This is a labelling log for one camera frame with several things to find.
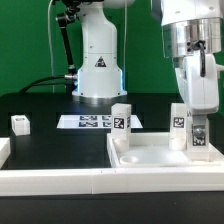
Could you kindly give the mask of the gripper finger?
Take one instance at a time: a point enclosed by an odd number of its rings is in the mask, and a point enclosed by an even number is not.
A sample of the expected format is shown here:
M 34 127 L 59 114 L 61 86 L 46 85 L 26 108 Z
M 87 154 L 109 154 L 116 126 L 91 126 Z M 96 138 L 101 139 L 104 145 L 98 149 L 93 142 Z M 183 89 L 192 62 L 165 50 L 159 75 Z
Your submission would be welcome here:
M 192 117 L 192 134 L 196 137 L 206 136 L 206 119 L 205 115 L 194 115 Z

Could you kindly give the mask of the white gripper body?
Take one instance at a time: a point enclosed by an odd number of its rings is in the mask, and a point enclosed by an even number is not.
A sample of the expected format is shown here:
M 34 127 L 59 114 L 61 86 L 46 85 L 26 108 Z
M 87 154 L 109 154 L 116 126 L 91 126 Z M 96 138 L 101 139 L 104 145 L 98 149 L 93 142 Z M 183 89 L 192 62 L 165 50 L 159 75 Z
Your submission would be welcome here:
M 180 95 L 191 115 L 216 113 L 219 107 L 218 77 L 215 58 L 205 55 L 205 76 L 202 77 L 200 55 L 187 56 L 175 69 Z

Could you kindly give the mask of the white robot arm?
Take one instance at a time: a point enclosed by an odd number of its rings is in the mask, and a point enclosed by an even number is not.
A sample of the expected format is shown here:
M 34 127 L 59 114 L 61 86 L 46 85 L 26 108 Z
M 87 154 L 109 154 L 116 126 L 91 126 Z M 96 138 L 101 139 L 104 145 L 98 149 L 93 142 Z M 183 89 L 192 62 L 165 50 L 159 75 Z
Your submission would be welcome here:
M 173 60 L 180 95 L 190 113 L 190 132 L 207 133 L 206 118 L 219 106 L 218 66 L 222 49 L 224 0 L 150 0 L 162 27 L 164 55 Z M 83 32 L 83 65 L 75 96 L 98 100 L 125 93 L 117 66 L 116 28 L 105 8 L 121 8 L 135 0 L 81 0 L 78 17 Z

